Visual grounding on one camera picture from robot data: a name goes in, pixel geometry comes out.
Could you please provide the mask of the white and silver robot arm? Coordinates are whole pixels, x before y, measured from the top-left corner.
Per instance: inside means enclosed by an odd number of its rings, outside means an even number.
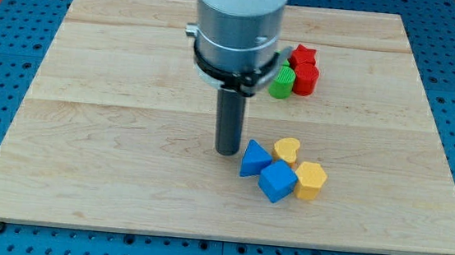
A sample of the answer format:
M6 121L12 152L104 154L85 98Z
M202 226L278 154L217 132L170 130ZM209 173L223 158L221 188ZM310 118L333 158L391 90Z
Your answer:
M197 0L194 62L218 90L254 96L275 79L292 54L277 48L287 0Z

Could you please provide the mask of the green block behind arm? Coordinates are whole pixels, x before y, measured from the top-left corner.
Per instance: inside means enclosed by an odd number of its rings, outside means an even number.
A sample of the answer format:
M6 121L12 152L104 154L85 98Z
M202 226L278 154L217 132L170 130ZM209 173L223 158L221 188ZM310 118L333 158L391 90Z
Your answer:
M282 65L283 65L284 67L289 67L289 66L290 66L290 61L289 61L288 59L286 59L286 60L282 63Z

